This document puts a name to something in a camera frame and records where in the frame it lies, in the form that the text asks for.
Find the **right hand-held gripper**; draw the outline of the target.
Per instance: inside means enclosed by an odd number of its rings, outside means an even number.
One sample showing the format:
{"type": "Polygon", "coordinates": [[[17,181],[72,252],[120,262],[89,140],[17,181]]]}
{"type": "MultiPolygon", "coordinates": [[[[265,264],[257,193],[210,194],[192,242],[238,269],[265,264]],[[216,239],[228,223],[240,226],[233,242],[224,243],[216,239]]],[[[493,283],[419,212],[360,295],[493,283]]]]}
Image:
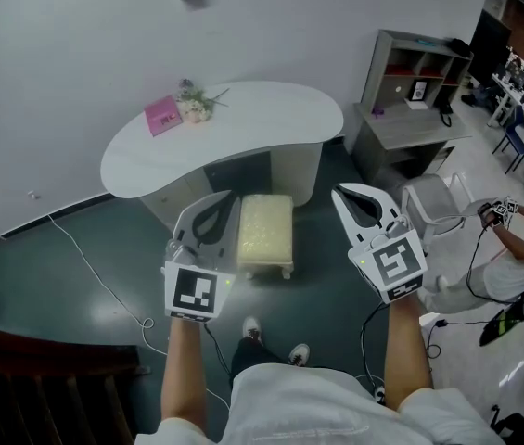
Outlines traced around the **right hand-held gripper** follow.
{"type": "Polygon", "coordinates": [[[428,270],[426,257],[406,217],[390,223],[400,215],[391,196],[368,184],[343,183],[333,187],[331,198],[352,245],[349,260],[379,298],[391,304],[418,290],[428,270]]]}

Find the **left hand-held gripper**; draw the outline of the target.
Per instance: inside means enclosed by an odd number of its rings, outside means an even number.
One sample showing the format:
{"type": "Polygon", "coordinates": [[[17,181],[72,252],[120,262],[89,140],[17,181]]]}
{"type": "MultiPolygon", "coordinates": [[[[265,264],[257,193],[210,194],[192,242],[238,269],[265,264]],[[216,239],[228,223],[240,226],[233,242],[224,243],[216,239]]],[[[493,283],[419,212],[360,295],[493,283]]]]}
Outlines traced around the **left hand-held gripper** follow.
{"type": "Polygon", "coordinates": [[[202,324],[219,317],[236,281],[240,211],[238,194],[225,190],[180,213],[161,267],[167,316],[202,324]]]}

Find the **cream upholstered stool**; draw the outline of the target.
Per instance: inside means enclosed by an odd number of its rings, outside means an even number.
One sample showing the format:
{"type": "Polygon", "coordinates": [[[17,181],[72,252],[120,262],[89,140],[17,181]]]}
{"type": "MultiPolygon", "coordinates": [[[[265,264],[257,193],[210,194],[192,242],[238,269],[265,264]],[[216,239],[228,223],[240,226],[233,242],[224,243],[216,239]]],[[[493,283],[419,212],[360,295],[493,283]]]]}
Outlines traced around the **cream upholstered stool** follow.
{"type": "Polygon", "coordinates": [[[286,195],[243,197],[236,262],[248,279],[270,268],[289,280],[293,261],[293,200],[286,195]]]}

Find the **white curved desk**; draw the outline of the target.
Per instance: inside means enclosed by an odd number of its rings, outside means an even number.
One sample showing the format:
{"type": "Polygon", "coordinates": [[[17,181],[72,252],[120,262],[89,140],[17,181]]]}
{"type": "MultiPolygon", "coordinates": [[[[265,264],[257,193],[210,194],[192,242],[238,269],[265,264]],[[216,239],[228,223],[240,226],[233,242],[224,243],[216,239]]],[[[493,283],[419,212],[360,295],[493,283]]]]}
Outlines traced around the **white curved desk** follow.
{"type": "Polygon", "coordinates": [[[312,87],[249,81],[216,84],[208,95],[221,104],[209,120],[151,135],[145,114],[129,121],[109,142],[101,182],[115,197],[137,198],[166,226],[211,193],[204,171],[217,163],[267,151],[275,194],[299,207],[313,195],[323,144],[344,123],[339,105],[312,87]]]}

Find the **person's right forearm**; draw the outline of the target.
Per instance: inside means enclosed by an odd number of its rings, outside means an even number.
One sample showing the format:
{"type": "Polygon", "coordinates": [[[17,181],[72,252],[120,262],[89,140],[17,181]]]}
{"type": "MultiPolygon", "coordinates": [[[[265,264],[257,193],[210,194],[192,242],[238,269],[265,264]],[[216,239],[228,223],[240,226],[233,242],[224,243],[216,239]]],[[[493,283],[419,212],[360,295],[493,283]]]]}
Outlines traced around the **person's right forearm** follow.
{"type": "Polygon", "coordinates": [[[390,304],[384,380],[385,403],[394,411],[418,390],[433,388],[420,316],[416,294],[390,304]]]}

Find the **person's left forearm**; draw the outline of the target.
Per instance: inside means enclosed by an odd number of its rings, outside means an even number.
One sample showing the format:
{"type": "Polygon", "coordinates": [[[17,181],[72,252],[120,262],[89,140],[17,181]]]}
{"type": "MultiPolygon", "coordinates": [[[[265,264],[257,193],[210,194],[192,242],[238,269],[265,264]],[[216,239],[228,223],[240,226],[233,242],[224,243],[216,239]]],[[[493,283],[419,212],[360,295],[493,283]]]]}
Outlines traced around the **person's left forearm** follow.
{"type": "Polygon", "coordinates": [[[161,419],[184,419],[204,430],[206,394],[199,324],[172,318],[161,390],[161,419]]]}

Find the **white office chair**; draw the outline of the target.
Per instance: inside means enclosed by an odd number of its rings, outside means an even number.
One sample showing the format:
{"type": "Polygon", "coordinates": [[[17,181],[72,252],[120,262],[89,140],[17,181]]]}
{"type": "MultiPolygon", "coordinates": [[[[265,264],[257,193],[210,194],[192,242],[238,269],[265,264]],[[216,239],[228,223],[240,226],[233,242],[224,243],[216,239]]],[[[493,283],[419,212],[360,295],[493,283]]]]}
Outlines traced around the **white office chair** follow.
{"type": "Polygon", "coordinates": [[[414,226],[426,256],[436,239],[463,229],[481,206],[495,200],[475,199],[460,172],[445,179],[434,173],[416,177],[402,186],[401,197],[402,213],[414,226]]]}

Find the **grey shelf desk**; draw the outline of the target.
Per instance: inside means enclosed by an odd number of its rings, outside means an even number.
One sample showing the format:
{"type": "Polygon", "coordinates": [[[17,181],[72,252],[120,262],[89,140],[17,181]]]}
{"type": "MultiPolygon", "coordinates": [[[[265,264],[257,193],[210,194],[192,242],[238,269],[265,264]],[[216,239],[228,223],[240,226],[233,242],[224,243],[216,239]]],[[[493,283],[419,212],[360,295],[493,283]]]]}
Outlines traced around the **grey shelf desk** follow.
{"type": "Polygon", "coordinates": [[[364,92],[355,106],[360,128],[351,150],[365,182],[386,186],[417,177],[470,136],[455,112],[451,127],[441,122],[438,103],[447,100],[452,106],[472,58],[461,40],[378,32],[364,92]],[[415,79],[428,80],[422,102],[408,100],[415,79]],[[385,115],[376,118],[374,107],[384,108],[385,115]]]}

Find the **person's left shoe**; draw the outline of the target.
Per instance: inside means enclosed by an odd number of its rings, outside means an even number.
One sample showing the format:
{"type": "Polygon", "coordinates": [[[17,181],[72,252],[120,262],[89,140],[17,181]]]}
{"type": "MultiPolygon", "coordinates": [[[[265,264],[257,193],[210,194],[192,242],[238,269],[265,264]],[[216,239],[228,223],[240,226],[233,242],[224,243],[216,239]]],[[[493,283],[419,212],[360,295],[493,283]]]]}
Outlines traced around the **person's left shoe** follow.
{"type": "Polygon", "coordinates": [[[263,345],[262,342],[262,326],[257,318],[253,316],[248,316],[242,325],[242,336],[244,339],[256,343],[258,345],[263,345]]]}

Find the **person's shoe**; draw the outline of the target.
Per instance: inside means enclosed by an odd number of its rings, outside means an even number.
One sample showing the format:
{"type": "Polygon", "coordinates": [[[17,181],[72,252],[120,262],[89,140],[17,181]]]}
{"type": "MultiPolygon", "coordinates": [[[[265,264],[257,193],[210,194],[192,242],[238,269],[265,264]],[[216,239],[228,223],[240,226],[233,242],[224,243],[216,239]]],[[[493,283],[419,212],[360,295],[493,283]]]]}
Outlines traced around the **person's shoe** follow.
{"type": "Polygon", "coordinates": [[[256,343],[258,345],[263,345],[262,342],[262,326],[257,318],[253,316],[248,316],[242,325],[242,336],[244,339],[256,343]]]}
{"type": "Polygon", "coordinates": [[[293,348],[288,355],[288,364],[297,367],[305,367],[311,355],[310,347],[300,343],[293,348]]]}

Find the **pink box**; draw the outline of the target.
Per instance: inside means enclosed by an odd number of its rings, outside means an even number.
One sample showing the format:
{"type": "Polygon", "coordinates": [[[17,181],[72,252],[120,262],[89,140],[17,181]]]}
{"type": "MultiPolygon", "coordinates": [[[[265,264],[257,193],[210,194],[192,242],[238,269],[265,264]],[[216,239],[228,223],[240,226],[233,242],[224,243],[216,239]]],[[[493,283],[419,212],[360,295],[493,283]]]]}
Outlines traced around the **pink box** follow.
{"type": "Polygon", "coordinates": [[[147,105],[144,113],[152,136],[163,134],[183,123],[181,112],[172,95],[147,105]]]}

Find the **person's black trousers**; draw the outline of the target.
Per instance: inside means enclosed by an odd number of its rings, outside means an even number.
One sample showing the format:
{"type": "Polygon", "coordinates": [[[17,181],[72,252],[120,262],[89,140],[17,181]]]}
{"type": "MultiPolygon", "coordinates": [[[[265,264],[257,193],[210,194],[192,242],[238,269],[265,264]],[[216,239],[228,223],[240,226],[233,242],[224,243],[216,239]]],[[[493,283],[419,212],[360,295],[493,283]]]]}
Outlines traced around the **person's black trousers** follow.
{"type": "Polygon", "coordinates": [[[236,377],[250,367],[265,364],[287,364],[285,360],[269,351],[260,341],[243,337],[237,344],[230,366],[230,388],[234,387],[236,377]]]}

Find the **person's right shoe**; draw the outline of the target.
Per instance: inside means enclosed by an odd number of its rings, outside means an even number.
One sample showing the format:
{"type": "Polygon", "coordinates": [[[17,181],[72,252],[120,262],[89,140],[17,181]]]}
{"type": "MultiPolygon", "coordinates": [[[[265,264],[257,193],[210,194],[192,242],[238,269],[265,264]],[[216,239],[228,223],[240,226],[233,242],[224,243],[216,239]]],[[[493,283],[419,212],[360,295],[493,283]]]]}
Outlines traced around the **person's right shoe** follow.
{"type": "Polygon", "coordinates": [[[288,364],[297,367],[305,367],[311,355],[310,347],[300,343],[293,348],[288,355],[288,364]]]}

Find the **black green gear pack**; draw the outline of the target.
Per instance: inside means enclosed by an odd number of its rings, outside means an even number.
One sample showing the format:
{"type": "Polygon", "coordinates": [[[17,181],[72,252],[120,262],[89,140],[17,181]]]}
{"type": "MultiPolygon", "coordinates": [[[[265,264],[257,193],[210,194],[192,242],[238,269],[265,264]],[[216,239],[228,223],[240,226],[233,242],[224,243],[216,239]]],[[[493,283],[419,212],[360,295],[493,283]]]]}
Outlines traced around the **black green gear pack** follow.
{"type": "Polygon", "coordinates": [[[479,345],[485,347],[524,322],[524,294],[503,308],[483,328],[479,345]]]}

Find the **person in white shirt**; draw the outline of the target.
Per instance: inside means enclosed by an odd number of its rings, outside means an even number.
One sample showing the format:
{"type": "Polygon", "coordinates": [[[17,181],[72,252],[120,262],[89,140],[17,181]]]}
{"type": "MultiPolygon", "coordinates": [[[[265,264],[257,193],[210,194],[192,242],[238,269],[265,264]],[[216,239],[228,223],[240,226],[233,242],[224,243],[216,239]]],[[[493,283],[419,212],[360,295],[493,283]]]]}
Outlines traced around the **person in white shirt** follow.
{"type": "Polygon", "coordinates": [[[505,445],[455,388],[421,388],[393,411],[351,375],[265,363],[240,373],[224,434],[180,418],[135,445],[505,445]]]}

